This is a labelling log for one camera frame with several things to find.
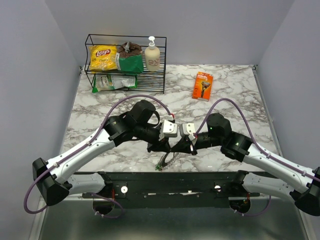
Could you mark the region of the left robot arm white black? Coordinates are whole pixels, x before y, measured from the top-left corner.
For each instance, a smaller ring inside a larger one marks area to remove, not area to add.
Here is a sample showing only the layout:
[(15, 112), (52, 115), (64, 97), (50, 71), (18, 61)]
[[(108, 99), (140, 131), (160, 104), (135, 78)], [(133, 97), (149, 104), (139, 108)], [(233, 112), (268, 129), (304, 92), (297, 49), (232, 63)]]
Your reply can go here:
[(150, 123), (159, 117), (156, 107), (142, 99), (131, 110), (112, 116), (107, 113), (95, 132), (68, 151), (32, 163), (33, 186), (37, 187), (47, 206), (54, 206), (67, 196), (94, 193), (104, 198), (111, 185), (100, 173), (77, 174), (77, 171), (99, 155), (133, 138), (147, 143), (148, 152), (170, 152), (169, 139), (163, 132), (164, 122)]

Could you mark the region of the silver disc keyring holder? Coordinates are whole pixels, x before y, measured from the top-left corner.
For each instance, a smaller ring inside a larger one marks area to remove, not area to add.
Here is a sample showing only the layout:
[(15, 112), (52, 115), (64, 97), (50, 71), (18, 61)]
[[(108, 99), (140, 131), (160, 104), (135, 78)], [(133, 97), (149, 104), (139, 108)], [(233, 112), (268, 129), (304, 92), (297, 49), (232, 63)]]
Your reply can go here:
[(165, 153), (161, 158), (160, 160), (157, 162), (157, 164), (155, 165), (155, 168), (156, 166), (161, 166), (161, 171), (159, 172), (162, 172), (166, 169), (168, 169), (170, 166), (172, 166), (175, 161), (178, 159), (180, 153), (178, 152), (168, 152), (168, 153)]

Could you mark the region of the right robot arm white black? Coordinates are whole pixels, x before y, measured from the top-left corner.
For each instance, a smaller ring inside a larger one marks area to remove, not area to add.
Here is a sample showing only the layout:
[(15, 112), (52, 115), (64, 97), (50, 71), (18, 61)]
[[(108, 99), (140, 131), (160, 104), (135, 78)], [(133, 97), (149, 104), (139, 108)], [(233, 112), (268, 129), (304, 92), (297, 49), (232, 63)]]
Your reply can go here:
[(291, 162), (274, 154), (250, 137), (232, 131), (230, 121), (219, 113), (206, 120), (207, 131), (194, 136), (194, 124), (180, 127), (181, 139), (171, 151), (196, 155), (200, 149), (220, 147), (220, 152), (231, 160), (258, 167), (272, 177), (258, 176), (245, 171), (230, 183), (230, 191), (241, 196), (245, 192), (261, 193), (287, 199), (301, 211), (320, 215), (320, 170)]

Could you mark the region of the green key tag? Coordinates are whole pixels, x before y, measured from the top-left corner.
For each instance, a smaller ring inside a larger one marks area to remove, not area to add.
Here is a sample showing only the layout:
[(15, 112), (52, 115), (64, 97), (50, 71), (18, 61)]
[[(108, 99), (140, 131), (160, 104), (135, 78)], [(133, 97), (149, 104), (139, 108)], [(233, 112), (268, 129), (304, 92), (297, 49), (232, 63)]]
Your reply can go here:
[(160, 165), (156, 165), (156, 166), (155, 166), (155, 170), (156, 170), (156, 171), (161, 171), (161, 170), (162, 170), (162, 167), (161, 167)]

